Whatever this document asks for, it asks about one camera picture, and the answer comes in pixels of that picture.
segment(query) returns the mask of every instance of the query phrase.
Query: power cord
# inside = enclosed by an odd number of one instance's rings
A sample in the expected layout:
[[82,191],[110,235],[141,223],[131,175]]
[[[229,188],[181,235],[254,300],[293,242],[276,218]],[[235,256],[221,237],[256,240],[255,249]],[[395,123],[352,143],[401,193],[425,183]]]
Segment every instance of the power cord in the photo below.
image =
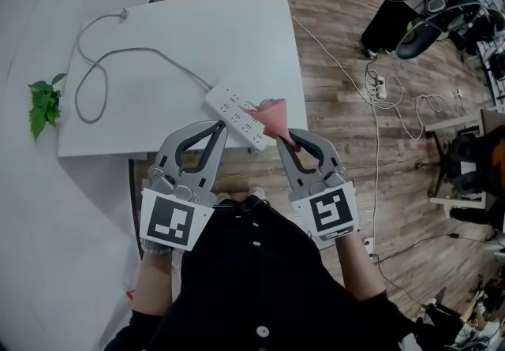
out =
[[[150,47],[132,47],[132,48],[122,48],[122,49],[119,49],[119,50],[112,50],[112,51],[106,52],[97,61],[93,61],[91,58],[89,58],[89,56],[87,56],[83,52],[82,47],[80,46],[80,39],[82,38],[82,35],[86,32],[86,30],[88,30],[94,23],[96,23],[97,21],[100,21],[102,19],[108,18],[108,17],[118,17],[118,18],[120,18],[121,20],[124,21],[128,17],[128,10],[123,9],[121,11],[121,13],[119,13],[119,14],[106,14],[106,15],[97,17],[92,22],[90,22],[89,24],[87,24],[80,31],[79,36],[77,37],[77,50],[79,51],[79,54],[86,61],[92,63],[92,67],[86,72],[86,74],[84,75],[84,77],[80,80],[79,84],[77,85],[76,94],[74,96],[74,102],[75,102],[76,112],[77,112],[77,115],[79,116],[79,118],[82,120],[82,122],[85,122],[86,124],[95,124],[97,121],[100,120],[100,118],[102,118],[103,113],[105,112],[105,108],[107,106],[107,100],[109,98],[109,75],[107,73],[107,70],[102,65],[100,65],[100,62],[102,60],[104,60],[105,58],[110,57],[111,55],[121,54],[121,53],[125,53],[125,52],[152,52],[154,54],[157,54],[158,56],[160,56],[161,58],[163,58],[165,61],[169,62],[171,65],[175,66],[176,68],[179,68],[182,72],[186,73],[187,75],[190,75],[192,78],[194,78],[195,80],[197,80],[198,82],[200,82],[202,84],[202,86],[207,91],[212,90],[212,86],[209,83],[207,83],[205,80],[203,80],[201,77],[199,77],[198,75],[196,75],[193,71],[189,70],[188,68],[186,68],[183,65],[179,64],[178,62],[174,61],[172,58],[166,56],[163,52],[161,52],[160,50],[156,50],[155,48],[150,48]],[[103,105],[102,105],[102,108],[100,109],[99,114],[95,118],[86,118],[82,114],[82,112],[80,111],[78,96],[79,96],[80,88],[82,88],[82,85],[84,84],[84,82],[86,81],[86,79],[88,78],[89,74],[93,71],[94,68],[99,68],[102,71],[102,73],[103,73],[103,81],[104,81],[104,84],[105,84],[105,96],[104,96]]]
[[[420,243],[424,242],[424,241],[432,241],[434,239],[439,239],[441,237],[450,237],[452,239],[459,239],[459,240],[465,240],[465,241],[473,241],[473,242],[476,242],[476,243],[483,243],[485,245],[490,245],[492,242],[491,241],[480,241],[480,240],[477,240],[477,239],[472,239],[472,238],[469,238],[469,237],[463,237],[463,236],[460,236],[459,233],[445,233],[445,234],[440,234],[440,235],[436,235],[436,236],[431,236],[431,237],[425,237],[424,239],[420,239],[418,241],[416,241],[413,245],[410,245],[409,247],[406,247],[404,248],[403,250],[400,250],[396,253],[393,253],[387,257],[384,257],[383,259],[380,259],[380,256],[378,254],[374,254],[375,257],[377,257],[377,267],[379,268],[379,272],[380,274],[382,275],[382,277],[387,281],[389,282],[391,285],[393,285],[396,289],[399,289],[401,290],[402,292],[404,292],[409,298],[410,300],[415,303],[415,304],[418,304],[420,305],[421,307],[423,306],[423,304],[421,302],[419,302],[418,300],[416,300],[412,295],[410,295],[410,293],[402,288],[401,286],[397,285],[396,283],[394,283],[393,281],[391,281],[388,277],[386,277],[386,275],[383,273],[381,267],[380,267],[380,264],[381,263],[384,263],[396,256],[400,256],[401,254],[405,253],[405,252],[408,252],[409,250],[415,248],[417,245],[419,245]],[[498,242],[498,244],[500,246],[502,246],[502,248],[505,248],[505,246],[503,246],[499,241],[498,239],[496,239],[496,241]]]

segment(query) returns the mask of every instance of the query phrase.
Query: white button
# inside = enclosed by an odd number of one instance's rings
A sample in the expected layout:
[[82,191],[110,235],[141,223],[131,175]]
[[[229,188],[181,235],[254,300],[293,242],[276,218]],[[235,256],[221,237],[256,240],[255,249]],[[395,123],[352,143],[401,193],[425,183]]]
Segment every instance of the white button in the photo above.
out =
[[256,328],[256,333],[262,337],[266,338],[270,334],[270,331],[265,326],[259,326]]

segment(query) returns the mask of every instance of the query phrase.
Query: leaf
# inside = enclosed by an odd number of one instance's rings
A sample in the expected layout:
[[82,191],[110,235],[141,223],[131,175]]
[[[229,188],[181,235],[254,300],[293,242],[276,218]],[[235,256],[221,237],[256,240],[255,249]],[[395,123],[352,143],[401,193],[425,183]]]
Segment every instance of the leaf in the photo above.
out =
[[53,90],[53,87],[50,84],[47,84],[43,80],[39,80],[34,84],[29,84],[30,90],[32,91],[42,91],[42,90]]
[[30,110],[30,130],[32,131],[34,140],[37,140],[45,125],[46,120],[44,119],[43,109],[38,107],[32,108]]
[[52,113],[54,115],[54,119],[60,118],[60,109],[58,108],[58,104],[55,104],[52,108]]
[[47,105],[46,105],[46,111],[50,112],[51,108],[53,107],[54,104],[56,104],[56,99],[53,97],[50,97],[49,101],[47,102]]
[[47,120],[47,122],[49,122],[49,124],[53,125],[54,127],[56,126],[56,123],[54,122],[53,111],[47,111],[45,119]]
[[64,77],[66,76],[66,73],[59,73],[58,75],[56,75],[53,79],[53,81],[51,82],[51,84],[54,86],[55,84],[57,84],[61,79],[63,79]]
[[33,108],[40,108],[45,111],[50,100],[51,93],[49,91],[32,91]]

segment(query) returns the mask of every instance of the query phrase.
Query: electrical outlet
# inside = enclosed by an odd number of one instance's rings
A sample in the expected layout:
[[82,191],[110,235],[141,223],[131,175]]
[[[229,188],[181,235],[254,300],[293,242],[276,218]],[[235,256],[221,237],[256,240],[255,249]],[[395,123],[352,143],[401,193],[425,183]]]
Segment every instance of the electrical outlet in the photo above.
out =
[[363,245],[365,245],[366,252],[368,253],[368,256],[370,257],[371,260],[373,260],[373,242],[374,242],[373,237],[366,237],[363,239]]
[[205,102],[219,114],[228,127],[243,136],[254,151],[262,151],[266,148],[269,138],[263,134],[263,124],[240,108],[241,106],[248,110],[254,108],[244,97],[229,87],[220,87],[218,84],[205,96]]

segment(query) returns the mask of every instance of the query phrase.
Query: cable on floor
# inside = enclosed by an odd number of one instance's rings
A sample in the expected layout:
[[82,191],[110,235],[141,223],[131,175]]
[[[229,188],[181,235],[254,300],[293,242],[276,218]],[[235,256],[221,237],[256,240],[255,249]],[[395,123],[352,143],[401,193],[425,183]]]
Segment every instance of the cable on floor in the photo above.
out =
[[[374,254],[375,257],[377,257],[377,267],[379,268],[379,272],[380,274],[382,275],[382,277],[387,281],[389,282],[391,285],[393,285],[396,289],[399,289],[401,290],[402,292],[404,292],[412,302],[414,302],[415,304],[419,304],[420,306],[422,306],[421,302],[419,302],[418,300],[416,300],[406,289],[402,288],[401,286],[397,285],[396,283],[394,283],[393,281],[391,281],[388,277],[386,277],[386,275],[383,273],[381,267],[380,267],[380,264],[381,263],[385,263],[386,261],[396,257],[396,256],[400,256],[401,254],[405,253],[405,252],[408,252],[409,250],[411,250],[412,248],[415,248],[417,245],[419,245],[420,243],[424,242],[424,241],[432,241],[434,239],[439,239],[441,237],[450,237],[451,239],[457,239],[457,240],[464,240],[464,241],[473,241],[473,242],[476,242],[476,243],[483,243],[485,245],[491,245],[492,244],[492,241],[480,241],[478,239],[472,239],[470,237],[463,237],[463,236],[460,236],[459,233],[445,233],[445,234],[439,234],[439,235],[435,235],[435,236],[431,236],[431,237],[425,237],[424,239],[420,239],[418,241],[416,241],[413,245],[410,245],[406,248],[404,248],[403,250],[400,250],[396,253],[393,253],[387,257],[384,257],[383,259],[380,259],[379,255],[378,254]],[[496,239],[496,242],[502,246],[502,249],[505,248],[505,246],[503,246],[499,241],[498,239]]]

